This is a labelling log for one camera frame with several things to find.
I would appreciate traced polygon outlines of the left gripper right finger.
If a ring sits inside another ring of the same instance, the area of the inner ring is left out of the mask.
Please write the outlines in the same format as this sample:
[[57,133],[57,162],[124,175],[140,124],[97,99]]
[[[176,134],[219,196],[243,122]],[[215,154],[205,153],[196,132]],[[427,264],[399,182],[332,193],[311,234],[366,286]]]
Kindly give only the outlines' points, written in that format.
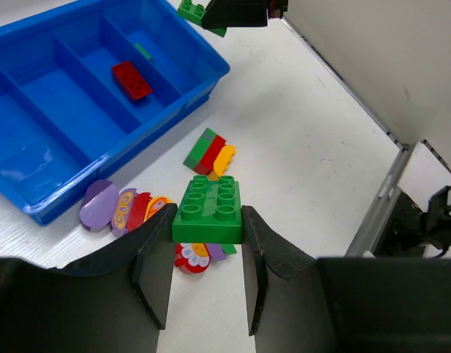
[[257,352],[451,352],[451,260],[315,259],[243,207]]

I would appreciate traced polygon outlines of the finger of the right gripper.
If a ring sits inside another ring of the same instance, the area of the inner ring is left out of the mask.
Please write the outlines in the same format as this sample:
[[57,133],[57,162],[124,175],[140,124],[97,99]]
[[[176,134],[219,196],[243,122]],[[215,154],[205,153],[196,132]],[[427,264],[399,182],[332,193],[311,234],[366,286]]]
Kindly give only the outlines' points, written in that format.
[[264,27],[268,21],[267,5],[261,0],[210,1],[202,17],[202,28]]

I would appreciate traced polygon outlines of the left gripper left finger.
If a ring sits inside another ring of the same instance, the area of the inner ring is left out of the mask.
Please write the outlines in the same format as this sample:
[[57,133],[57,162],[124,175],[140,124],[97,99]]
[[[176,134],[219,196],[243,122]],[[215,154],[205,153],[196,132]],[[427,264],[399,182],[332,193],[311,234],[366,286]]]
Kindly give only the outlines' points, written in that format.
[[168,204],[64,268],[0,258],[0,352],[155,352],[175,244]]

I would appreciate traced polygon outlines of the red rounded lego brick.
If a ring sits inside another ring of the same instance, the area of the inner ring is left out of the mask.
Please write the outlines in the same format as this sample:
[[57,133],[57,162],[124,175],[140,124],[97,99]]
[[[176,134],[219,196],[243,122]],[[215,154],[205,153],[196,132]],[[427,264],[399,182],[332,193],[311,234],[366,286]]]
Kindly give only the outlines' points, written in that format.
[[202,18],[206,14],[206,10],[201,4],[194,4],[191,0],[182,0],[177,14],[186,21],[202,27]]

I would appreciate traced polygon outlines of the green 2x4 lego brick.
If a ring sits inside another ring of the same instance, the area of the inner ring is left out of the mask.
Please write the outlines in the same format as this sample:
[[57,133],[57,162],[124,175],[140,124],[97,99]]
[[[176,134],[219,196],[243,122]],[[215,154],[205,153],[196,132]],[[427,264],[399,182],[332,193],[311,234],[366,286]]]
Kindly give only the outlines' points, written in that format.
[[196,175],[188,183],[172,226],[176,243],[240,244],[243,240],[238,181]]

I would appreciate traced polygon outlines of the small green lego brick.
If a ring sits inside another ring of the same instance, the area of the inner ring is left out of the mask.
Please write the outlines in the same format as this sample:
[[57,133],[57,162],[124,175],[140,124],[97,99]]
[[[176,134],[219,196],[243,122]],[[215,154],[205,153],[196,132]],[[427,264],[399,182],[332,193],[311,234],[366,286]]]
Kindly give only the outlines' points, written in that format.
[[153,58],[151,56],[151,54],[140,44],[140,43],[135,43],[135,48],[148,60],[153,62]]

